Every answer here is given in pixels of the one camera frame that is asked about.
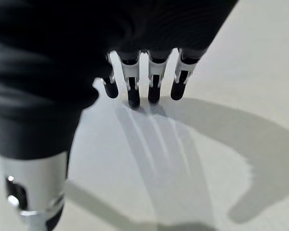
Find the black sleeve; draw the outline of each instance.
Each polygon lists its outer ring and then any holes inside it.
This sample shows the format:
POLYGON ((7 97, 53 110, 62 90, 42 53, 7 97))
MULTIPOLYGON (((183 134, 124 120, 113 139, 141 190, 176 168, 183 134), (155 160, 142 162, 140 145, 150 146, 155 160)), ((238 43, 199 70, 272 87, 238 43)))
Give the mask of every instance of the black sleeve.
POLYGON ((0 0, 0 154, 69 150, 107 52, 205 49, 236 2, 0 0))
POLYGON ((81 1, 0 0, 1 155, 33 159, 69 150, 81 111, 98 97, 94 78, 111 72, 105 34, 86 30, 101 29, 97 15, 85 13, 81 1))

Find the black fingertip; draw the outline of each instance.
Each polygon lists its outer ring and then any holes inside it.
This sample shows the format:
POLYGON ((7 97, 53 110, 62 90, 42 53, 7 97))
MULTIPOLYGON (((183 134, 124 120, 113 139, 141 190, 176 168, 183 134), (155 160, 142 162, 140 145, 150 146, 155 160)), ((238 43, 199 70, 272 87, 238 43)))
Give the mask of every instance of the black fingertip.
POLYGON ((185 86, 186 85, 184 83, 176 83, 174 81, 171 89, 171 98, 173 100, 181 99, 184 94, 185 86))
POLYGON ((51 219, 49 219, 46 222, 46 226, 47 226, 47 231, 53 231, 54 228, 57 226, 57 224, 59 223, 60 217, 62 215, 63 212, 63 206, 62 208, 57 212, 57 214, 55 214, 51 219))
POLYGON ((150 103, 158 103, 160 98, 160 88, 157 86, 149 87, 148 100, 150 103))
POLYGON ((137 109, 140 106, 139 90, 132 88, 128 91, 129 105, 132 109, 137 109))
POLYGON ((108 95, 109 98, 114 99, 119 95, 117 83, 106 83, 104 84, 106 94, 108 95))

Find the white surface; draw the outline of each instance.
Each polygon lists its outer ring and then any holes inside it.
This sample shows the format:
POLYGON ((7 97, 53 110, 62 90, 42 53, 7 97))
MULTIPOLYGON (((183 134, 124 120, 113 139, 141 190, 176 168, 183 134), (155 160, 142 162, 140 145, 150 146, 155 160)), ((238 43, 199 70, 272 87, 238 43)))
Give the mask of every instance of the white surface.
MULTIPOLYGON (((96 82, 56 231, 289 231, 289 0, 240 1, 178 102, 177 52, 153 109, 142 55, 138 112, 112 58, 120 96, 96 82)), ((0 175, 0 231, 10 230, 24 227, 0 175)))

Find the robotic hand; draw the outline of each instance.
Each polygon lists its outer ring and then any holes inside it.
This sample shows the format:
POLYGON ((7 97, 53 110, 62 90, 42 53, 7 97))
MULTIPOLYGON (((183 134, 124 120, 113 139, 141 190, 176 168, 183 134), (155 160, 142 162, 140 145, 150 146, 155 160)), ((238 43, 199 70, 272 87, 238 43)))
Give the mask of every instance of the robotic hand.
POLYGON ((69 153, 81 112, 118 89, 107 54, 121 60, 129 104, 139 99, 139 54, 159 101, 168 56, 179 48, 171 97, 237 0, 0 0, 0 160, 7 199, 31 231, 51 231, 64 206, 69 153))

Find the prosthetic hand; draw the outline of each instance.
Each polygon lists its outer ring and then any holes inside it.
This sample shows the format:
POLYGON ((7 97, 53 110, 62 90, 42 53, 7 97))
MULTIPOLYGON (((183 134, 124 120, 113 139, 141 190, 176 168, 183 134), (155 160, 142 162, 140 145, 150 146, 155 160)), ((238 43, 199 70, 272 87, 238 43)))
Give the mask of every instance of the prosthetic hand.
POLYGON ((0 0, 0 161, 7 200, 31 231, 59 221, 74 133, 98 96, 94 78, 118 95, 107 54, 118 52, 137 108, 140 52, 149 54, 148 99, 157 103, 168 56, 179 48, 171 90, 178 100, 235 3, 0 0))

